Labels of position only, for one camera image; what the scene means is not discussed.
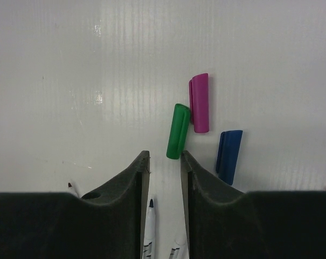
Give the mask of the green pen cap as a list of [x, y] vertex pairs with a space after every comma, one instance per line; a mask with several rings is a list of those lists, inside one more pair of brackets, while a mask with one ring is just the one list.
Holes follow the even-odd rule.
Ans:
[[186, 142], [190, 117], [191, 112], [187, 106], [175, 105], [166, 152], [167, 158], [174, 160], [180, 158]]

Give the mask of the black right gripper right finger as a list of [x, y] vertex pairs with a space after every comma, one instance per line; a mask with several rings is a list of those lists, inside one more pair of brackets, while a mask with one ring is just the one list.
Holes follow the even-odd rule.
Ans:
[[181, 181], [190, 258], [326, 258], [326, 191], [243, 193], [187, 151]]

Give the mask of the purple pen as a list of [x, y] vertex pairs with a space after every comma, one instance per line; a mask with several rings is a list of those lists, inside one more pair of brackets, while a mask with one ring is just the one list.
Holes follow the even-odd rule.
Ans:
[[80, 195], [79, 195], [79, 192], [76, 188], [76, 185], [74, 182], [68, 182], [68, 192], [71, 193], [72, 195], [74, 195], [75, 197], [79, 198]]

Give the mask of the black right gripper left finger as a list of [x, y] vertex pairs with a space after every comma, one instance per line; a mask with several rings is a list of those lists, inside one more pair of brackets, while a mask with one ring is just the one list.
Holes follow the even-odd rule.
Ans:
[[82, 197], [0, 193], [0, 258], [141, 258], [149, 178], [142, 151]]

